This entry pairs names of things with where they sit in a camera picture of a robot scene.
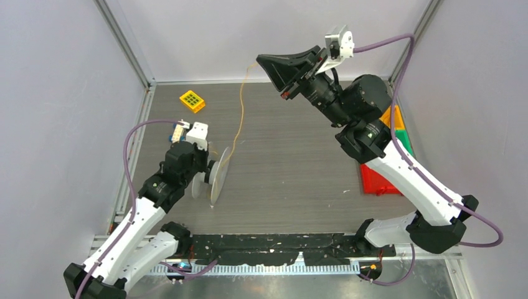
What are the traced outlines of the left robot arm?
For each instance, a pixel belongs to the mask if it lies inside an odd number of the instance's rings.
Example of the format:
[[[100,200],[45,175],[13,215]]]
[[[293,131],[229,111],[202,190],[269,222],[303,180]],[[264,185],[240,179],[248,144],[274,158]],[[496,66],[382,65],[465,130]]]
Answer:
[[[183,197],[194,176],[207,170],[207,147],[206,141],[171,145],[160,169],[144,182],[129,213],[105,243],[81,265],[71,263],[65,269],[72,298],[126,298],[159,262],[190,252],[191,233],[175,222],[164,224],[149,244],[138,245]]]

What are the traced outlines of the translucent white spool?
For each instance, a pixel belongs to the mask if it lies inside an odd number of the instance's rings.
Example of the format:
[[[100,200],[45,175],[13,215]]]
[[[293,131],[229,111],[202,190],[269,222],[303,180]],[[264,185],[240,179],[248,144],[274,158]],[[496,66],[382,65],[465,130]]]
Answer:
[[[197,173],[191,183],[191,196],[193,199],[201,197],[202,191],[208,186],[210,190],[206,192],[210,205],[214,206],[220,197],[220,193],[225,183],[229,170],[231,147],[226,147],[218,159],[210,159],[205,172]]]

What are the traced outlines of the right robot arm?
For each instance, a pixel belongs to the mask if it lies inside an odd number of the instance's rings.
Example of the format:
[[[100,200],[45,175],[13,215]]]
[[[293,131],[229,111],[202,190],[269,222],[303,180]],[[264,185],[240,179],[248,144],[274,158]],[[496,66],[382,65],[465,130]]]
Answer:
[[[315,46],[298,54],[260,54],[256,61],[282,98],[304,96],[340,129],[336,140],[348,156],[384,177],[415,206],[406,216],[364,221],[354,247],[368,256],[386,245],[413,244],[433,254],[458,245],[478,200],[458,194],[452,203],[442,198],[430,185],[431,174],[418,170],[415,158],[381,119],[391,104],[384,81],[364,74],[342,88],[322,70],[326,58],[324,49]]]

